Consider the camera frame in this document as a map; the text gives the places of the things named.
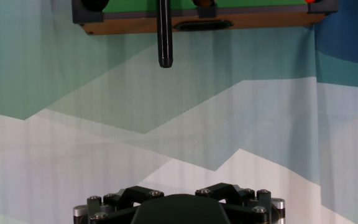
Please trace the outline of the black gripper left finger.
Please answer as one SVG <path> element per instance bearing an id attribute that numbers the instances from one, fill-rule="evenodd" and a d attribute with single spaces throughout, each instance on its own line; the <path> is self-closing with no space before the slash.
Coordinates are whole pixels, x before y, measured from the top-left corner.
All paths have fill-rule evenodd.
<path id="1" fill-rule="evenodd" d="M 73 224 L 127 224 L 131 223 L 140 205 L 162 198 L 159 190 L 133 186 L 104 196 L 92 195 L 86 204 L 73 207 Z"/>

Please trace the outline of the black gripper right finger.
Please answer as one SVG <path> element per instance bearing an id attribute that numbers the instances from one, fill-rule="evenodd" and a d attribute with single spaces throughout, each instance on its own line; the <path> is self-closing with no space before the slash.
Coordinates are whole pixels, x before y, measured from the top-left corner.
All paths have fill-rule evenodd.
<path id="1" fill-rule="evenodd" d="M 285 224 L 285 200 L 273 198 L 266 189 L 253 190 L 238 185 L 219 183 L 198 189 L 195 195 L 221 203 L 230 223 Z"/>

